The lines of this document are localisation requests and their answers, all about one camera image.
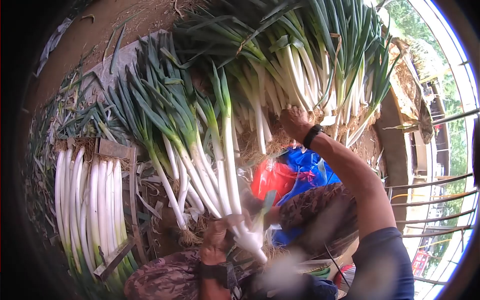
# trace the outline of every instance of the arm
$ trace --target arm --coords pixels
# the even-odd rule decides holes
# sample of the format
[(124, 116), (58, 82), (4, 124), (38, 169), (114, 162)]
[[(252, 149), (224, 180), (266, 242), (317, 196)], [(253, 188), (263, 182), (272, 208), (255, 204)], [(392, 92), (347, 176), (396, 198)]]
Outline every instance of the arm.
[[(202, 245), (200, 260), (207, 265), (215, 265), (227, 261), (225, 253), (211, 246)], [(200, 300), (230, 300), (230, 290), (224, 288), (216, 279), (200, 279)]]
[[(296, 107), (283, 110), (280, 121), (289, 136), (300, 142), (312, 127), (307, 113)], [(323, 132), (313, 139), (310, 148), (328, 163), (357, 200), (360, 239), (379, 229), (396, 227), (382, 181), (360, 157)]]
[[(227, 229), (246, 221), (247, 226), (250, 220), (244, 215), (228, 215), (220, 220), (208, 224), (204, 234), (204, 242), (200, 248), (200, 260), (205, 265), (216, 265), (227, 261), (225, 250), (230, 242), (225, 238)], [(230, 290), (224, 288), (216, 279), (200, 279), (200, 300), (230, 300)]]

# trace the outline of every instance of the black wristwatch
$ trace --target black wristwatch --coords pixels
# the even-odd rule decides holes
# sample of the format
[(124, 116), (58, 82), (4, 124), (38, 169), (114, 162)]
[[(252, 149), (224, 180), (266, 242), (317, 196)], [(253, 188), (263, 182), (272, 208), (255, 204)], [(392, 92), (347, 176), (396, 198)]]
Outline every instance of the black wristwatch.
[(238, 285), (235, 270), (231, 262), (208, 265), (200, 262), (200, 277), (216, 279), (224, 288), (233, 288)]
[(305, 138), (303, 139), (302, 144), (305, 146), (305, 148), (310, 149), (310, 144), (319, 132), (324, 132), (324, 128), (320, 124), (313, 125), (313, 127), (310, 128), (307, 135), (305, 135)]

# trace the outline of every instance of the camouflage pants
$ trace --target camouflage pants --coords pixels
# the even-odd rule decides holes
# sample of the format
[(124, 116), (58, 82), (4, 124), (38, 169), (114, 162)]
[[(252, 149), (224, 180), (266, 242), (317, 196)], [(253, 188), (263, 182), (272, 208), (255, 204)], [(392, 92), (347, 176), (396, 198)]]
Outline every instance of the camouflage pants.
[[(300, 247), (307, 259), (337, 257), (358, 236), (355, 198), (342, 183), (311, 189), (289, 199), (280, 208), (284, 229), (304, 227), (288, 247)], [(129, 300), (198, 299), (200, 256), (198, 248), (174, 253), (140, 267), (125, 283)], [(256, 264), (236, 267), (239, 283), (258, 269)]]

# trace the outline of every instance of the soil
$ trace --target soil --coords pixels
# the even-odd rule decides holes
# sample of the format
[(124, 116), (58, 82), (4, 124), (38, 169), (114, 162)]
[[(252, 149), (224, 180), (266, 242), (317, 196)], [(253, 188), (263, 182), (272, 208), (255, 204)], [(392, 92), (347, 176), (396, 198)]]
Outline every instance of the soil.
[[(360, 158), (372, 168), (376, 167), (382, 148), (382, 142), (378, 137), (375, 126), (371, 126), (368, 130), (365, 130), (351, 147), (352, 151), (360, 156)], [(378, 163), (378, 173), (382, 178), (387, 175), (384, 157), (381, 157), (380, 162)]]
[[(137, 36), (145, 36), (159, 29), (168, 30), (173, 20), (180, 15), (175, 11), (192, 6), (198, 0), (102, 0), (94, 1), (83, 13), (75, 18), (63, 34), (57, 47), (50, 53), (38, 78), (34, 78), (28, 89), (24, 108), (34, 111), (44, 104), (58, 90), (63, 77), (80, 58), (95, 47), (93, 53), (84, 61), (84, 70), (89, 70), (102, 61), (105, 47), (113, 29), (128, 17), (138, 13), (126, 24), (121, 47), (135, 41)], [(92, 18), (82, 16), (94, 15)], [(110, 43), (107, 56), (114, 51), (121, 28), (116, 31)]]
[[(21, 130), (28, 132), (33, 112), (55, 95), (65, 74), (79, 63), (82, 56), (90, 52), (92, 48), (94, 49), (92, 54), (84, 61), (84, 71), (91, 69), (102, 61), (105, 47), (113, 29), (129, 16), (138, 13), (127, 22), (121, 47), (135, 41), (138, 36), (145, 36), (149, 32), (159, 29), (170, 29), (173, 20), (180, 16), (175, 10), (175, 4), (182, 11), (199, 2), (201, 0), (94, 1), (83, 13), (75, 18), (55, 50), (50, 53), (49, 59), (39, 77), (31, 81), (24, 105), (25, 116), (21, 124), (19, 124)], [(94, 22), (92, 22), (92, 18), (81, 18), (90, 14), (95, 16)], [(120, 32), (121, 28), (116, 31), (107, 51), (107, 56), (113, 53)], [(372, 127), (366, 130), (352, 147), (352, 150), (374, 167), (382, 150), (375, 129)], [(380, 161), (379, 167), (385, 174), (383, 159)], [(154, 222), (151, 232), (155, 249), (155, 253), (151, 253), (151, 258), (162, 257), (182, 249), (177, 242), (179, 238), (178, 233), (172, 230), (176, 227), (175, 216), (173, 211), (168, 208), (168, 199), (165, 191), (163, 189), (159, 190), (159, 195), (149, 197), (149, 203), (153, 207), (157, 201), (164, 203), (163, 219), (159, 222)]]

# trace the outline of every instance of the blue plastic bag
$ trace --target blue plastic bag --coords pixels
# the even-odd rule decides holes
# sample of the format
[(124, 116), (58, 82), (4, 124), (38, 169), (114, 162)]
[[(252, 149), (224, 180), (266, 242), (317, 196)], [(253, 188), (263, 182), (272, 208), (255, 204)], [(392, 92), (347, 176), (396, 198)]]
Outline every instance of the blue plastic bag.
[[(298, 147), (295, 149), (289, 148), (284, 157), (287, 165), (297, 172), (297, 179), (292, 190), (278, 201), (277, 206), (281, 206), (288, 199), (309, 189), (340, 182), (340, 179), (338, 179), (323, 158), (310, 149), (302, 153)], [(275, 246), (287, 245), (302, 232), (303, 229), (300, 227), (291, 228), (290, 230), (275, 230), (273, 233), (273, 244)]]

